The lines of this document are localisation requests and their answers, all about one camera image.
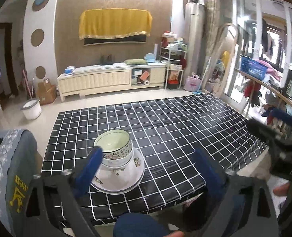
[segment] blue basket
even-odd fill
[[[267,71],[267,67],[248,57],[241,57],[240,70],[259,80],[263,80]]]

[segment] white bucket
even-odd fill
[[[38,98],[28,100],[21,108],[27,120],[36,119],[42,113]]]

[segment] textured wallpaper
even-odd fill
[[[146,43],[109,43],[84,46],[79,40],[79,17],[85,10],[130,8],[150,11],[153,24]],[[115,62],[142,59],[153,52],[164,31],[170,30],[172,0],[58,0],[55,18],[55,55],[58,75],[67,66],[83,67],[100,63],[101,55],[112,54]]]

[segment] tile floor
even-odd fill
[[[111,92],[95,95],[87,95],[85,98],[79,98],[78,95],[66,97],[65,102],[61,102],[58,97],[53,104],[42,106],[41,115],[33,120],[28,121],[25,119],[23,113],[20,111],[21,106],[24,104],[24,96],[19,96],[9,101],[7,107],[0,113],[0,130],[25,128],[30,130],[38,144],[38,152],[44,157],[45,150],[48,144],[50,134],[56,117],[61,111],[75,110],[81,108],[96,107],[102,105],[110,105],[125,102],[142,101],[148,99],[163,99],[179,96],[187,96],[192,93],[185,90],[164,90],[158,88],[150,88],[147,90],[137,91],[123,91]],[[250,175],[251,172],[259,165],[260,156],[256,161],[248,164],[243,168],[243,175]],[[113,226],[101,227],[99,233],[102,237],[112,236]]]

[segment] folded green towel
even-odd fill
[[[124,61],[126,65],[147,65],[147,61],[144,59],[126,60]]]

